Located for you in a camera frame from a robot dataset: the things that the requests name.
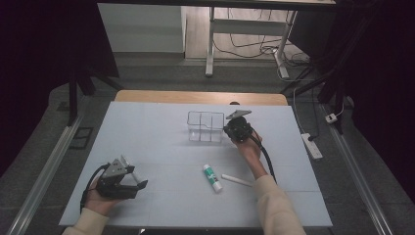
person's left hand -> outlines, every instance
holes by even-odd
[[[115,204],[122,201],[122,199],[110,199],[101,197],[95,187],[97,186],[98,178],[92,182],[89,187],[88,196],[86,197],[85,207],[93,212],[97,212],[103,216],[107,216]]]

white tabletop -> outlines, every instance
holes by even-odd
[[[293,202],[303,226],[331,226],[292,108],[287,106],[189,105],[112,102],[89,158],[60,221],[73,225],[79,201],[92,173],[124,155],[135,172],[149,180],[137,197],[115,206],[109,225],[140,228],[260,227],[251,187],[221,174],[254,181],[238,150],[223,133],[221,143],[189,141],[190,111],[230,115],[251,110],[246,118],[263,138],[276,178]],[[264,157],[261,157],[268,169]],[[209,164],[223,191],[216,194],[203,173]],[[133,184],[126,175],[123,184]]]

beige sleeve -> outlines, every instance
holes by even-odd
[[[108,219],[108,217],[84,208],[76,225],[65,229],[63,235],[99,235],[103,232]]]
[[[258,213],[265,235],[305,234],[287,194],[277,186],[271,175],[256,180]]]

human hand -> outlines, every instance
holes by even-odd
[[[98,178],[92,182],[86,197],[85,207],[93,212],[97,212],[103,216],[107,216],[115,204],[121,202],[121,199],[110,199],[102,197],[95,189],[97,187]]]
[[[255,131],[253,137],[262,142],[262,137],[260,137]],[[243,142],[237,142],[232,140],[232,142],[238,147],[239,152],[244,156],[245,161],[253,172],[254,178],[258,179],[262,175],[268,174],[265,168],[262,165],[262,162],[259,160],[260,152],[259,146],[253,141],[253,139],[248,138]]]

transparent box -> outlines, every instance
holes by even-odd
[[[187,116],[189,140],[222,142],[223,113],[191,111]]]

